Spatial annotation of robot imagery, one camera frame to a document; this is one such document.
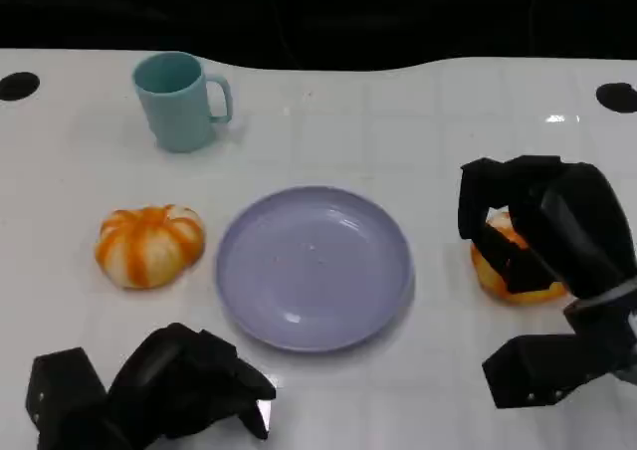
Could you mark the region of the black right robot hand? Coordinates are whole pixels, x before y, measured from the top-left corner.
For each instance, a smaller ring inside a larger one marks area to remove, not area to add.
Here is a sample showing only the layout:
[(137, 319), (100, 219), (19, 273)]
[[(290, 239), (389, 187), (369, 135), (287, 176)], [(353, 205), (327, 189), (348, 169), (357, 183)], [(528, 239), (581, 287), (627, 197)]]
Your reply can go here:
[(515, 294), (561, 282), (591, 299), (636, 275), (623, 208), (589, 163), (522, 155), (464, 164), (458, 229)]

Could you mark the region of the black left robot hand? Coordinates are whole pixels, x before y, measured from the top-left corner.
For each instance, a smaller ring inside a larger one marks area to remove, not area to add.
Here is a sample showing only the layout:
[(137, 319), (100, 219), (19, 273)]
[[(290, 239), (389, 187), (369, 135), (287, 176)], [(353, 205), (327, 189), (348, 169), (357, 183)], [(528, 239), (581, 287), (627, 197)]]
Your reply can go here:
[(124, 363), (106, 397), (92, 449), (145, 449), (238, 418), (255, 438), (269, 425), (258, 403), (277, 390), (236, 348), (207, 331), (173, 323), (152, 332)]

